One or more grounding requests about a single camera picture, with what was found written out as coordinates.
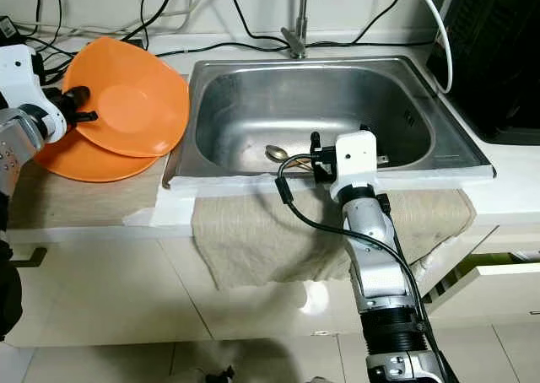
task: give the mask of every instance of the black cable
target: black cable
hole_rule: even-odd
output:
[[[51,85],[54,84],[56,81],[59,81],[64,76],[64,73],[66,73],[67,68],[64,68],[62,71],[57,73],[54,77],[47,79],[43,84],[44,85]]]
[[[157,12],[152,16],[148,21],[142,23],[140,26],[138,26],[134,31],[131,33],[123,36],[121,38],[122,41],[131,39],[135,34],[137,34],[139,31],[146,29],[148,26],[150,26],[164,11],[164,9],[167,7],[167,3],[169,3],[170,0],[164,0]]]
[[[283,179],[283,182],[286,185],[286,178],[284,176],[284,169],[287,168],[287,166],[297,159],[303,159],[303,158],[311,158],[311,154],[297,154],[289,157],[286,159],[278,169],[278,179]],[[411,293],[413,294],[413,299],[416,304],[416,311],[418,313],[418,318],[424,323],[425,331],[424,334],[428,339],[428,343],[431,346],[431,349],[433,350],[434,356],[437,359],[437,364],[439,365],[440,372],[443,378],[444,382],[450,383],[448,372],[446,370],[445,364],[442,360],[442,357],[440,356],[440,350],[439,346],[437,345],[435,335],[433,333],[433,328],[431,327],[431,323],[429,321],[428,313],[425,309],[424,302],[422,301],[422,295],[420,293],[419,287],[416,284],[416,279],[414,278],[413,272],[411,271],[410,267],[408,266],[407,262],[404,258],[402,258],[397,252],[395,252],[390,246],[384,244],[383,242],[370,237],[368,235],[364,235],[361,233],[357,233],[355,231],[352,231],[350,229],[339,229],[337,227],[332,227],[330,225],[320,224],[313,220],[310,220],[307,218],[304,214],[302,214],[298,208],[292,203],[292,196],[291,199],[286,202],[287,206],[293,212],[293,214],[299,218],[302,222],[308,224],[310,227],[313,227],[315,229],[320,229],[322,231],[327,231],[330,233],[338,234],[338,235],[345,235],[350,238],[355,238],[356,240],[362,240],[363,242],[368,242],[370,244],[376,245],[377,247],[381,248],[383,251],[388,253],[392,258],[394,258],[397,263],[401,266],[403,272],[407,276],[409,288],[411,289]],[[399,246],[399,241],[397,241],[397,250],[401,251],[401,246]]]
[[[359,45],[359,40],[364,37],[365,33],[385,14],[387,14],[394,6],[396,6],[396,3],[399,0],[393,0],[390,5],[388,5],[382,12],[377,14],[368,24],[365,26],[362,31],[354,38],[354,40],[348,42],[348,43],[341,43],[336,41],[318,41],[315,43],[311,43],[308,45],[308,47],[318,47],[318,46],[325,46],[325,47],[350,47]]]
[[[71,59],[68,59],[61,64],[57,65],[56,67],[49,68],[45,70],[45,75],[50,75],[52,73],[58,73],[62,68],[66,67],[71,62]]]
[[[58,26],[57,26],[57,30],[54,32],[54,37],[52,38],[52,40],[49,43],[46,43],[46,45],[44,47],[37,50],[38,52],[42,52],[42,51],[46,50],[47,48],[51,47],[54,44],[54,42],[58,38],[58,33],[60,32],[60,27],[61,26],[62,26],[62,0],[58,0]]]
[[[144,25],[144,0],[141,0],[141,7],[139,9],[139,17],[141,19],[141,25],[144,27],[144,39],[146,40],[146,46],[143,46],[144,50],[148,50],[149,48],[149,31],[146,29],[146,26]]]
[[[256,50],[256,51],[282,51],[282,50],[287,50],[289,48],[289,46],[264,48],[264,47],[253,46],[251,44],[240,43],[237,41],[229,41],[229,42],[224,42],[224,43],[213,44],[211,46],[202,47],[202,48],[192,48],[192,49],[186,49],[186,50],[174,50],[174,51],[162,52],[160,54],[156,54],[155,56],[167,57],[167,56],[174,56],[176,54],[187,54],[190,52],[208,51],[208,50],[213,50],[214,48],[226,47],[226,46],[244,47],[244,48],[249,48],[251,50]]]
[[[427,41],[411,41],[405,43],[338,43],[336,41],[317,41],[315,43],[306,44],[306,48],[324,48],[324,47],[358,47],[358,46],[386,46],[386,47],[414,47],[428,46],[433,44],[435,39]]]
[[[66,56],[69,56],[69,57],[73,57],[73,56],[75,56],[75,54],[77,54],[76,52],[65,51],[62,48],[58,48],[56,46],[48,44],[46,41],[43,41],[42,39],[38,39],[36,37],[26,37],[26,40],[37,41],[38,43],[41,43],[41,44],[47,46],[47,48],[51,48],[51,49],[53,49],[55,51],[58,51],[58,52],[66,55]]]
[[[249,35],[252,39],[255,40],[274,40],[278,41],[282,44],[285,44],[286,46],[289,46],[289,43],[283,39],[280,39],[279,37],[274,37],[273,35],[254,35],[250,32],[249,28],[247,27],[246,20],[244,19],[244,14],[240,10],[240,5],[238,4],[237,0],[233,0],[233,3],[236,7],[236,12],[238,12],[238,16],[240,16],[240,20],[242,21],[242,25],[244,26],[244,30],[246,31],[247,35]]]
[[[51,58],[53,58],[54,56],[57,56],[58,54],[62,54],[61,51],[54,51],[52,52],[51,54],[49,54],[47,57],[43,58],[43,62],[47,62],[48,60],[50,60]]]
[[[35,32],[40,27],[37,22],[40,21],[40,14],[41,14],[41,0],[35,0],[35,22],[36,25],[34,26],[34,29],[27,35],[34,35]]]

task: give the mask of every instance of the sink basin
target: sink basin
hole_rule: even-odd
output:
[[[306,153],[311,132],[333,145],[361,124],[388,157],[381,171],[489,165],[405,57],[198,62],[190,98],[164,183],[174,175],[274,173],[267,144]]]

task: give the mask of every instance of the white cable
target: white cable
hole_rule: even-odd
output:
[[[171,11],[171,12],[163,12],[160,15],[160,17],[161,18],[168,18],[168,17],[171,17],[171,16],[179,16],[179,15],[183,15],[183,14],[189,15],[191,12],[193,12],[193,10],[198,6],[198,4],[200,2],[201,2],[201,0],[194,0],[193,3],[188,5],[187,9],[176,10],[176,11]],[[153,14],[147,14],[146,16],[144,16],[144,19],[145,20],[150,19],[150,18],[152,18],[152,16],[154,16],[154,15]],[[28,25],[28,26],[38,25],[38,26],[41,26],[41,27],[54,27],[54,28],[57,27],[57,24],[47,23],[47,22],[18,20],[18,21],[14,21],[14,23],[15,24],[20,24],[20,25]],[[131,21],[131,22],[127,23],[127,24],[124,24],[121,27],[103,26],[101,24],[84,24],[82,26],[71,26],[71,25],[63,24],[63,25],[60,26],[60,28],[61,29],[66,29],[66,30],[76,30],[76,32],[74,34],[70,34],[70,36],[73,36],[73,35],[76,35],[76,34],[79,34],[79,33],[91,33],[91,34],[96,34],[96,35],[115,35],[115,34],[119,34],[120,32],[129,31],[129,28],[131,28],[135,24],[140,24],[140,19],[134,19],[133,21]],[[163,27],[163,26],[150,26],[150,28],[154,28],[156,30],[167,30],[170,33],[175,33],[179,29],[179,28],[175,29],[175,28]]]
[[[439,15],[439,11],[437,10],[437,7],[433,3],[432,0],[424,0],[427,4],[429,9],[431,10],[431,13],[435,17],[435,20],[437,21],[437,24],[439,25],[439,32],[442,36],[442,42],[445,47],[445,54],[446,54],[446,66],[448,68],[448,83],[446,84],[446,88],[443,88],[437,79],[435,79],[435,82],[437,83],[437,87],[443,94],[447,94],[450,92],[450,89],[452,88],[452,82],[454,80],[454,69],[452,67],[452,53],[450,49],[450,41],[448,40],[448,34],[446,33],[445,24],[442,21],[442,18]]]
[[[193,7],[193,0],[187,0],[187,10],[189,10],[188,13],[186,13],[186,18],[182,22],[182,24],[178,27],[177,31],[183,31],[185,27],[187,27],[187,23],[189,22],[190,17],[192,16],[192,7]]]

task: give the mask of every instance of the cloth towel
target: cloth towel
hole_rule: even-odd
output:
[[[343,227],[339,206],[322,188],[296,192],[308,218]],[[476,213],[459,190],[391,191],[391,216],[408,263],[467,229]],[[298,220],[277,193],[198,198],[195,244],[218,289],[267,282],[348,278],[346,240]]]

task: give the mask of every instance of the metal spoon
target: metal spoon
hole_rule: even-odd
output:
[[[289,158],[289,155],[287,154],[287,151],[285,151],[283,148],[278,147],[277,145],[271,145],[268,144],[266,146],[266,156],[271,159],[274,162],[284,162],[286,159]],[[310,166],[306,165],[305,163],[310,162],[309,159],[297,159],[294,162],[291,162],[287,168],[293,167],[293,166],[299,166],[300,168],[304,170],[312,170]]]

